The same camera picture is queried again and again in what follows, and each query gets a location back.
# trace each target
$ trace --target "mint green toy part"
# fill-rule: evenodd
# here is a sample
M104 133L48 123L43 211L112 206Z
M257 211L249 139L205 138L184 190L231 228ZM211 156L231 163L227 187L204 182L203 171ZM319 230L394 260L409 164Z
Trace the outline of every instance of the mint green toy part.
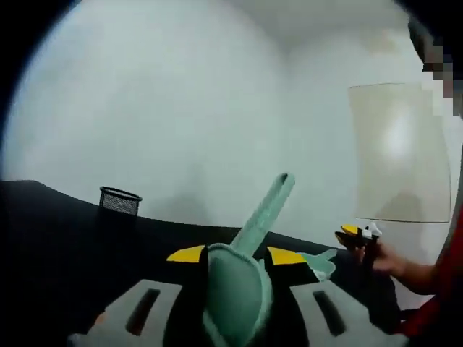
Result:
M278 217L294 183L295 178L290 173L283 173L275 179L258 208L233 239L230 244L232 248L249 256L254 255Z
M329 260L332 257L336 256L337 252L338 251L336 251L335 249L329 249L317 255L311 255L308 253L298 254L304 257L305 261L307 262L307 265L309 265L310 269L321 282L323 280L328 280L333 274L334 270L336 269L335 264L333 264Z
M212 244L203 325L215 347L244 347L265 327L272 285L263 260L252 256L277 218L294 177L278 176L230 245Z

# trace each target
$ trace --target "black table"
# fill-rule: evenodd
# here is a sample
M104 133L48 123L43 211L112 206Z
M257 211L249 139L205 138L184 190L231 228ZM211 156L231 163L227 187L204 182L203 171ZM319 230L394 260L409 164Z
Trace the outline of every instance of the black table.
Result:
M0 193L7 231L7 332L16 339L26 337L17 331L28 331L60 343L70 333L85 332L105 307L143 278L189 283L197 265L166 258L187 247L229 243L238 231L140 217L134 224L121 213L102 218L97 205L36 181L2 182ZM269 233L256 256L267 246L310 254L328 248ZM337 269L331 280L363 303L376 325L391 330L399 316L392 280L365 279L342 249L333 261ZM306 265L284 266L279 281L285 286L316 281Z

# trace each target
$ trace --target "gray plastic part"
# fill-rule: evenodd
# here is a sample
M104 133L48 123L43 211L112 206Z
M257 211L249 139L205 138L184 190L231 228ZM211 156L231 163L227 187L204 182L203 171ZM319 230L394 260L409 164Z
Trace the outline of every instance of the gray plastic part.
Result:
M310 347L399 347L407 344L403 335L388 335L371 324L368 310L330 280L320 283L293 286L291 291L299 305L305 322ZM314 292L325 292L337 308L346 331L333 336L326 323Z
M126 331L127 321L148 290L160 291L148 314L140 336ZM69 342L74 346L162 346L167 320L182 286L141 280L126 294L106 309L102 323L92 327L87 335L73 335Z

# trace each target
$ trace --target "hand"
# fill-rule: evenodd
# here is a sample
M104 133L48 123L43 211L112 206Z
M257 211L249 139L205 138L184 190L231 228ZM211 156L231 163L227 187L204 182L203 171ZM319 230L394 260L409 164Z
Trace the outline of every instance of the hand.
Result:
M377 243L378 255L373 263L373 269L387 275L399 277L404 272L406 260L396 254L391 248L387 247L381 241ZM352 254L359 264L362 263L365 256L365 248L356 248Z

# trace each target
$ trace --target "white ceiling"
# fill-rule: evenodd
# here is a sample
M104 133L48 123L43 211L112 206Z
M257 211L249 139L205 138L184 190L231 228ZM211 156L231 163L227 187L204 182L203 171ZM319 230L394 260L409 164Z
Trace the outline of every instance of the white ceiling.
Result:
M403 27L407 14L392 0L226 0L248 13L280 46L321 31Z

